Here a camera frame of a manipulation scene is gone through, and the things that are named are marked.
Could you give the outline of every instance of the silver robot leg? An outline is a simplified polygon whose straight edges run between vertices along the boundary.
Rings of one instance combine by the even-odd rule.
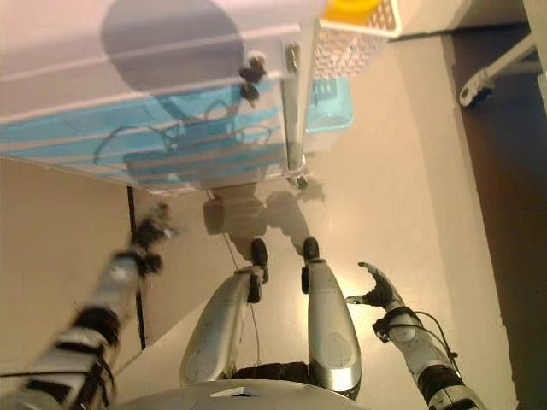
[[[258,303],[268,281],[268,256],[261,239],[251,244],[253,265],[237,270],[202,312],[180,364],[182,384],[230,378],[235,372],[247,303]]]
[[[319,244],[304,242],[302,290],[309,295],[308,344],[312,372],[326,389],[355,398],[361,386],[361,350],[336,278],[319,255]]]

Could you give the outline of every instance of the wire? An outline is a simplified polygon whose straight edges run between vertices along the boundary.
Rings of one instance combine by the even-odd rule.
[[[433,322],[435,322],[435,325],[437,325],[438,331],[441,334],[441,337],[443,338],[444,346],[446,346],[446,354],[448,355],[448,358],[450,360],[450,363],[452,363],[452,366],[456,369],[456,371],[459,373],[460,369],[458,368],[458,365],[456,363],[456,357],[458,357],[458,353],[452,351],[450,348],[450,345],[448,344],[448,340],[446,339],[446,335],[443,331],[443,326],[438,322],[438,320],[433,316],[432,314],[429,314],[428,312],[422,312],[422,311],[415,311],[416,314],[421,314],[423,316],[427,316],[429,319],[431,319]]]
[[[212,193],[208,190],[207,196],[209,199],[211,199]],[[233,254],[232,247],[230,246],[230,241],[228,239],[228,235],[225,232],[222,232],[222,237],[224,238],[224,242],[226,242],[226,246],[228,247],[228,250],[230,251],[230,256],[232,257],[233,265],[235,266],[236,270],[239,269],[238,263],[236,262],[236,256]],[[250,303],[250,314],[253,318],[253,325],[255,327],[255,338],[256,338],[256,364],[255,366],[259,366],[261,364],[260,359],[260,338],[258,336],[258,326],[256,325],[256,317],[255,317],[255,309],[253,308],[252,303]]]
[[[250,304],[250,314],[253,317],[253,324],[255,325],[255,336],[256,336],[256,364],[255,366],[259,366],[262,364],[260,360],[260,338],[258,337],[258,326],[256,325],[256,318],[255,318],[255,309],[253,308],[252,303]]]
[[[110,381],[110,388],[111,388],[111,394],[110,398],[111,401],[115,400],[115,397],[118,394],[118,390],[116,387],[116,382],[114,379],[114,374],[112,373],[112,370],[110,369],[109,364],[106,362],[106,360],[103,357],[97,358],[97,361],[99,365],[103,368],[103,370],[106,371],[109,381]],[[89,372],[84,372],[81,370],[55,370],[50,372],[9,372],[9,373],[0,373],[0,378],[31,378],[32,376],[68,376],[68,375],[80,375],[80,376],[87,376],[90,377],[91,374]],[[106,390],[106,385],[101,377],[99,377],[97,384],[99,388],[102,391],[102,399],[104,407],[107,408],[110,405],[109,395],[108,391]]]
[[[74,375],[79,374],[83,376],[89,375],[88,372],[81,370],[66,370],[66,371],[52,371],[52,372],[10,372],[0,373],[0,378],[29,378],[31,376],[61,376],[61,375]]]

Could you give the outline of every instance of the wall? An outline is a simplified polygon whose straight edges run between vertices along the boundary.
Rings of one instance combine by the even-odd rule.
[[[399,0],[403,35],[526,21],[519,0]]]
[[[47,347],[128,231],[125,186],[0,160],[0,372]],[[122,337],[118,366],[140,351],[137,320]]]

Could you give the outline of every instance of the black cable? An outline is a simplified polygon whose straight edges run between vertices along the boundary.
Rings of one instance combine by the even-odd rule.
[[[89,372],[83,372],[81,370],[52,371],[52,372],[10,372],[10,373],[0,373],[0,378],[29,378],[31,376],[55,376],[55,375],[74,375],[74,374],[88,376]]]
[[[458,353],[452,351],[452,349],[450,348],[450,345],[448,344],[448,340],[446,339],[446,335],[444,334],[444,331],[443,331],[443,326],[441,326],[441,324],[438,322],[435,316],[433,316],[432,314],[429,314],[428,312],[422,312],[418,310],[418,311],[415,311],[415,313],[427,316],[429,319],[435,322],[435,325],[437,325],[438,331],[441,334],[441,337],[443,338],[444,346],[446,346],[446,354],[448,355],[450,363],[452,363],[452,366],[454,366],[456,371],[460,373],[460,369],[458,368],[458,365],[456,363],[456,357],[458,357]]]

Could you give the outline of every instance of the metal frame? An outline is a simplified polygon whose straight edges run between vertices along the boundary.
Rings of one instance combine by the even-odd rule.
[[[536,50],[532,34],[528,34],[509,51],[492,64],[481,68],[467,81],[460,91],[460,104],[463,107],[475,107],[492,94],[495,80],[503,75],[520,73],[541,73],[539,62],[522,61]]]

